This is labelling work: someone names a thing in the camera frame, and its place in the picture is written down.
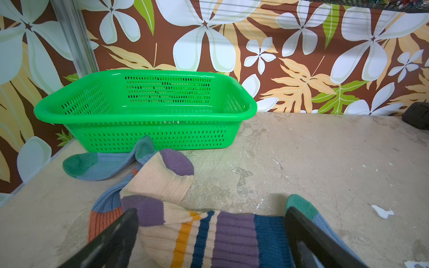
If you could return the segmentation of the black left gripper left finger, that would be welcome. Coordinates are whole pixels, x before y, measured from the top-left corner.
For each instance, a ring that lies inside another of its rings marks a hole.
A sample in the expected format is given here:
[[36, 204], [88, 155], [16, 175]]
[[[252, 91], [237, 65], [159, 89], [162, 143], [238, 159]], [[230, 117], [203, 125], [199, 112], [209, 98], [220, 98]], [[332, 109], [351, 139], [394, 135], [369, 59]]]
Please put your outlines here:
[[127, 268], [139, 227], [137, 210], [129, 209], [61, 268]]

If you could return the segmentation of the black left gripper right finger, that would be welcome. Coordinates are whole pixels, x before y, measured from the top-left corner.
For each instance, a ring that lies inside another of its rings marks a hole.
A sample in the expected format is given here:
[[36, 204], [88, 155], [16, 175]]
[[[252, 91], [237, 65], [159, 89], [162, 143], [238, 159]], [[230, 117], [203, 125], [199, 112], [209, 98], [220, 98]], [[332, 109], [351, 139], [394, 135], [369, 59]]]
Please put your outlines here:
[[296, 268], [366, 268], [297, 208], [287, 209], [284, 226]]

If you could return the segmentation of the cream purple striped sock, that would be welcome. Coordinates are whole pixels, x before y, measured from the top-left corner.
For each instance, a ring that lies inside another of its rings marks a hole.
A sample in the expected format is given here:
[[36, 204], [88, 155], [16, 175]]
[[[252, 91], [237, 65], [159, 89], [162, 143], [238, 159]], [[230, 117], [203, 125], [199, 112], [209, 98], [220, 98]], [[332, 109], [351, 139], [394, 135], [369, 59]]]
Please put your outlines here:
[[152, 156], [120, 191], [120, 197], [143, 195], [179, 204], [194, 181], [194, 166], [181, 152], [164, 149]]
[[148, 257], [164, 268], [292, 268], [284, 218], [188, 211], [142, 195], [121, 200], [135, 209]]

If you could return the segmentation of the blue green orange sock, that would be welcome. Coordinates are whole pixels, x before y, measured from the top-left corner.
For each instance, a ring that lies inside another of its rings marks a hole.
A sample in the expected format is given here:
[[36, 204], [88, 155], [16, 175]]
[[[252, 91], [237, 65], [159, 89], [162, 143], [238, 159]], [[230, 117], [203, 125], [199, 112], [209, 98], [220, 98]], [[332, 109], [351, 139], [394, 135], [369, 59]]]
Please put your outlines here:
[[84, 181], [106, 180], [126, 166], [145, 163], [157, 153], [152, 139], [142, 137], [129, 153], [84, 153], [73, 155], [63, 162], [63, 170], [69, 176]]
[[88, 242], [94, 240], [122, 214], [120, 191], [134, 178], [140, 168], [135, 168], [118, 184], [107, 189], [90, 212]]

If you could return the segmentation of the white paper scrap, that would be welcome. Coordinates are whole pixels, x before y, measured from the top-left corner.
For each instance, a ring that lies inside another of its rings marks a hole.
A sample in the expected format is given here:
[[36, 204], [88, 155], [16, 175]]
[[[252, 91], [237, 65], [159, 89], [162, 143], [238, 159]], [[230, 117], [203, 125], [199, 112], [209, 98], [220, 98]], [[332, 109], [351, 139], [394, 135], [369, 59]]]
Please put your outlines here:
[[381, 208], [381, 207], [379, 207], [377, 205], [374, 205], [374, 204], [371, 205], [371, 207], [373, 208], [373, 210], [375, 210], [375, 212], [377, 213], [377, 215], [380, 218], [388, 219], [389, 216], [393, 216], [394, 215], [394, 212], [391, 209], [385, 210], [385, 209], [383, 209], [383, 208]]

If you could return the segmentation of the green plastic basket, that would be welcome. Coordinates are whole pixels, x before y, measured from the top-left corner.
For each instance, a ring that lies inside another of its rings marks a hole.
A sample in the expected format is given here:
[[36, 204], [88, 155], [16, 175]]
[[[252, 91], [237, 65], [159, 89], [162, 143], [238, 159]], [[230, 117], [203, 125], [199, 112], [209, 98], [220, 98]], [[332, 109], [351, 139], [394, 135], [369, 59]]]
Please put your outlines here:
[[158, 150], [226, 148], [256, 112], [253, 97], [224, 74], [125, 69], [87, 75], [34, 109], [92, 153], [128, 153], [144, 136]]

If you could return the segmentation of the black plastic tool case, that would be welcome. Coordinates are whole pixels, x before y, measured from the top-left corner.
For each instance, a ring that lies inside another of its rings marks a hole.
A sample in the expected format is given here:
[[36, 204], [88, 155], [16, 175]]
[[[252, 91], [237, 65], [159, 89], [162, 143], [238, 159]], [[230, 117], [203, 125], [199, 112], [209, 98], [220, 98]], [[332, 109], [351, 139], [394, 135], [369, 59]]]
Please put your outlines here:
[[429, 129], [429, 103], [414, 102], [402, 115], [402, 120], [420, 130]]

